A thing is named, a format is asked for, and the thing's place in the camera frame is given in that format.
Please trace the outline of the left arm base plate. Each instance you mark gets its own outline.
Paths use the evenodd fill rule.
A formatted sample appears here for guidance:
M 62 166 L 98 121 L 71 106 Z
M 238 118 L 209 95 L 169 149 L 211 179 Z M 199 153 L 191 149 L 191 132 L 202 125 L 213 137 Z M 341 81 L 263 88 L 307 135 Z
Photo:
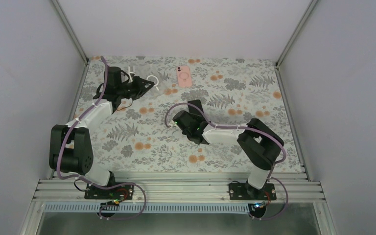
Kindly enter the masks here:
M 133 185 L 124 185 L 113 189 L 100 189 L 87 184 L 84 198 L 88 200 L 132 200 L 134 192 Z

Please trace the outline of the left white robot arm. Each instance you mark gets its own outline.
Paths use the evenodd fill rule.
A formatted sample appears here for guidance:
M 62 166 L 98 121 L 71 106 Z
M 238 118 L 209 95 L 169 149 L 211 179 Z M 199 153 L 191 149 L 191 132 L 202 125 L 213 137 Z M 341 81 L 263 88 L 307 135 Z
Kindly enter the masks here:
M 119 67 L 106 66 L 103 83 L 97 88 L 90 107 L 79 117 L 64 125 L 55 125 L 51 130 L 49 166 L 57 177 L 82 180 L 97 187 L 102 197 L 113 197 L 117 191 L 114 175 L 94 163 L 91 134 L 117 111 L 123 99 L 135 101 L 157 84 Z

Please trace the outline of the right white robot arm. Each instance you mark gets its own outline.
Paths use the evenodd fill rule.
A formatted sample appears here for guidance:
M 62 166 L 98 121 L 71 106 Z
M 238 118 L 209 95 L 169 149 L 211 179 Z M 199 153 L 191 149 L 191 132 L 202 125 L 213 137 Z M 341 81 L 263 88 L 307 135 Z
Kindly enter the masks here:
M 260 198 L 275 165 L 286 158 L 284 141 L 258 118 L 246 124 L 222 125 L 207 118 L 200 100 L 187 102 L 186 105 L 187 111 L 179 111 L 171 121 L 164 120 L 166 127 L 175 124 L 195 144 L 239 146 L 253 164 L 245 183 L 246 194 L 251 199 Z M 281 161 L 278 160 L 279 155 L 282 155 Z

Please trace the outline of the clear phone case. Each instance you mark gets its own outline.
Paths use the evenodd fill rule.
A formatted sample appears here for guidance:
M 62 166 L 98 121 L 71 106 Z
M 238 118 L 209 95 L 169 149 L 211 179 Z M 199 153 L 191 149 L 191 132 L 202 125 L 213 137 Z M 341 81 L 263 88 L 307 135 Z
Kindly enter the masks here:
M 160 70 L 159 67 L 153 65 L 132 66 L 130 72 L 154 83 L 153 87 L 142 96 L 143 99 L 154 99 L 172 94 L 173 88 L 171 87 L 169 78 L 165 74 L 165 71 Z

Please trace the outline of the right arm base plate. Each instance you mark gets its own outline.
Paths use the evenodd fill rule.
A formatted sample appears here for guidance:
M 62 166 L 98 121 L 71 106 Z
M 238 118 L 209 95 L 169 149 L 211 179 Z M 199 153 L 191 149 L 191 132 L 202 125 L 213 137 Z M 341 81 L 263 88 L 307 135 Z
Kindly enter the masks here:
M 241 183 L 239 181 L 232 181 L 228 184 L 228 193 L 230 200 L 245 201 L 245 200 L 276 200 L 276 190 L 274 184 L 266 183 L 262 189 L 256 189 L 248 183 Z

